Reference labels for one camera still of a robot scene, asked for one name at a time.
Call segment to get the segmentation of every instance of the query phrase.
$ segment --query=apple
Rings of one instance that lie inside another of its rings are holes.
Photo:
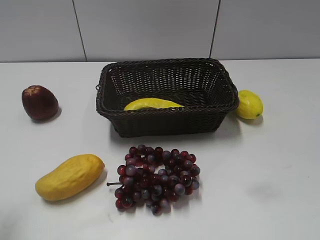
[[[21,99],[24,110],[35,121],[48,120],[59,109],[55,95],[40,85],[32,85],[23,90]]]

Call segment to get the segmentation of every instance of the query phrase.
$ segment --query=brown wicker basket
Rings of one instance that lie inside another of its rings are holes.
[[[122,137],[215,131],[239,105],[228,72],[211,58],[125,61],[105,66],[96,86],[96,110]],[[124,111],[141,98],[184,107]]]

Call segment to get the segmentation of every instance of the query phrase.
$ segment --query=table surface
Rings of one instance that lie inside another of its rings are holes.
[[[1,63],[1,240],[320,239],[320,59],[222,61],[238,90],[264,102],[263,118],[228,115],[215,133],[121,138],[96,112],[107,62]],[[46,123],[25,113],[21,92],[42,85],[62,112]],[[108,181],[130,146],[188,150],[200,189],[153,216],[118,212]],[[106,172],[80,194],[48,203],[35,182],[78,154],[101,157]]]

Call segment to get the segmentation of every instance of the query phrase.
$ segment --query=yellow mango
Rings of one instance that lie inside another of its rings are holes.
[[[66,199],[90,186],[104,168],[105,164],[96,155],[73,156],[40,178],[35,183],[35,190],[48,201]]]

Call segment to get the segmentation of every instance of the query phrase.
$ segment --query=yellow lemon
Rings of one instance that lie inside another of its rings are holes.
[[[130,102],[125,106],[124,110],[138,110],[143,108],[155,108],[155,109],[166,109],[166,108],[178,108],[183,107],[173,101],[163,100],[159,98],[141,98]]]
[[[244,119],[256,119],[260,117],[264,111],[264,104],[255,93],[249,90],[239,91],[239,107],[236,114]]]

